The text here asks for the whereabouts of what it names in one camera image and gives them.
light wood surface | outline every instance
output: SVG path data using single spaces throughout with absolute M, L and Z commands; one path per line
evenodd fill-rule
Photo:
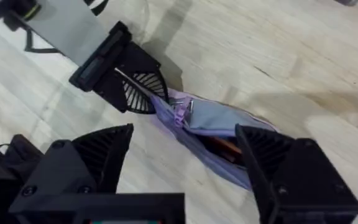
M 124 21 L 170 86 L 315 138 L 358 198 L 358 5 L 112 0 L 99 19 L 106 30 Z M 71 86 L 76 66 L 24 53 L 24 37 L 0 22 L 0 143 L 21 133 L 45 151 L 54 139 L 134 123 L 120 192 L 186 192 L 188 223 L 258 223 L 252 193 L 214 175 L 153 116 L 120 114 Z

black mount bracket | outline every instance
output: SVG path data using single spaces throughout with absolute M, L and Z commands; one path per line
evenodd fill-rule
M 83 91 L 94 91 L 121 112 L 155 113 L 148 97 L 168 100 L 160 73 L 161 64 L 132 41 L 132 34 L 121 22 L 109 37 L 70 78 Z

wood grain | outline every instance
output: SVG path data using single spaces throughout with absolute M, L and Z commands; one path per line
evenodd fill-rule
M 99 19 L 106 30 L 124 21 L 170 86 L 315 138 L 358 198 L 358 5 L 112 0 Z M 134 123 L 120 192 L 186 192 L 188 223 L 258 223 L 252 193 L 214 175 L 153 116 L 120 114 L 71 86 L 76 66 L 23 52 L 24 37 L 0 22 L 0 143 L 21 133 L 45 151 L 55 139 Z

screw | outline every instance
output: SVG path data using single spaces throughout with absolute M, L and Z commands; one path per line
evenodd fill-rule
M 64 145 L 65 145 L 65 142 L 61 141 L 61 140 L 57 140 L 54 143 L 52 143 L 52 147 L 55 148 L 55 149 L 60 149 Z
M 84 193 L 84 194 L 91 193 L 91 191 L 92 191 L 92 188 L 90 186 L 81 186 L 78 189 L 78 193 Z
M 335 190 L 336 190 L 336 192 L 338 192 L 338 193 L 343 193 L 343 192 L 346 191 L 346 187 L 345 187 L 345 185 L 343 185 L 343 184 L 336 184 L 336 185 L 335 185 Z
M 287 195 L 287 194 L 288 194 L 287 188 L 284 187 L 284 186 L 282 186 L 282 185 L 278 186 L 277 192 L 278 192 L 280 195 Z
M 306 146 L 306 147 L 310 147 L 310 146 L 313 145 L 313 143 L 314 143 L 314 142 L 313 142 L 312 140 L 308 140 L 308 141 L 305 142 L 305 146 Z
M 28 197 L 35 194 L 36 191 L 37 191 L 37 186 L 27 186 L 23 189 L 22 195 Z

purple pouch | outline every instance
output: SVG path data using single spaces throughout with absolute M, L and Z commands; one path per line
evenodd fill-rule
M 251 189 L 245 167 L 215 155 L 206 148 L 200 137 L 234 138 L 236 124 L 270 131 L 277 129 L 246 111 L 215 101 L 202 100 L 174 90 L 169 90 L 169 96 L 170 103 L 151 96 L 157 117 L 164 126 L 217 175 L 247 190 Z

